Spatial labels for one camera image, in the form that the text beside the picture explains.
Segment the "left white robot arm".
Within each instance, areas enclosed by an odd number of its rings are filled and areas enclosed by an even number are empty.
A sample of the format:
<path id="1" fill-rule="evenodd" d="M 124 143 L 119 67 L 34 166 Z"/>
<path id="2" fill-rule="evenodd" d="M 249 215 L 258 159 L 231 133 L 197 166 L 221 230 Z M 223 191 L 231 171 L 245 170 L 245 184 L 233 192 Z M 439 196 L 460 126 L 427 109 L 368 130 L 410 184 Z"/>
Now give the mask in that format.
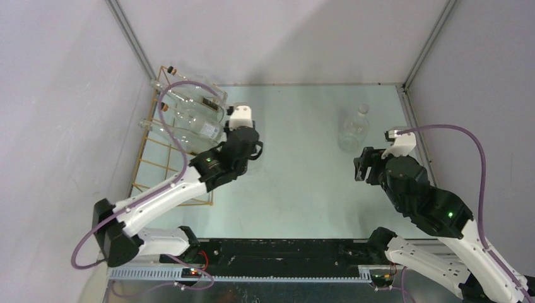
<path id="1" fill-rule="evenodd" d="M 185 263 L 198 258 L 198 241 L 189 227 L 165 232 L 146 226 L 176 206 L 235 181 L 246 173 L 249 161 L 260 157 L 263 143 L 255 128 L 240 126 L 226 134 L 226 141 L 190 160 L 183 174 L 115 204 L 106 198 L 94 204 L 92 233 L 109 267 L 150 254 L 177 256 Z"/>

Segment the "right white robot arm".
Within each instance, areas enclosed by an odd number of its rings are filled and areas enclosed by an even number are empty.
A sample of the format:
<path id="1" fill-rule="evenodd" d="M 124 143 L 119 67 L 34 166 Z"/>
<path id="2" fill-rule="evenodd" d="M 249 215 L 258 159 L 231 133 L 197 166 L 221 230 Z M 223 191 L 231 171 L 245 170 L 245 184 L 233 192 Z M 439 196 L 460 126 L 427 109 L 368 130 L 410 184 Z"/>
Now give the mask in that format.
<path id="1" fill-rule="evenodd" d="M 497 252 L 484 247 L 472 211 L 456 194 L 431 185 L 426 168 L 415 158 L 366 147 L 354 165 L 356 181 L 380 186 L 396 211 L 459 259 L 447 261 L 378 227 L 367 241 L 370 261 L 406 266 L 463 302 L 534 302 L 534 277 L 520 274 Z"/>

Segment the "clear bottle frosted cap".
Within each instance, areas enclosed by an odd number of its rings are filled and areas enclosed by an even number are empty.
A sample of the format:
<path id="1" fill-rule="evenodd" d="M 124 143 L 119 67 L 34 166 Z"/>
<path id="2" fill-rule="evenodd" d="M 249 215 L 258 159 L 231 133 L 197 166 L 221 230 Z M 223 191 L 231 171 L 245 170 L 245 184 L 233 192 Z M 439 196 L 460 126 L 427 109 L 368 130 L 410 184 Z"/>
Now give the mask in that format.
<path id="1" fill-rule="evenodd" d="M 263 156 L 259 157 L 256 160 L 249 160 L 248 164 L 247 164 L 246 175 L 252 176 L 252 175 L 259 174 L 261 172 L 263 166 L 264 166 L 264 158 L 263 158 Z"/>

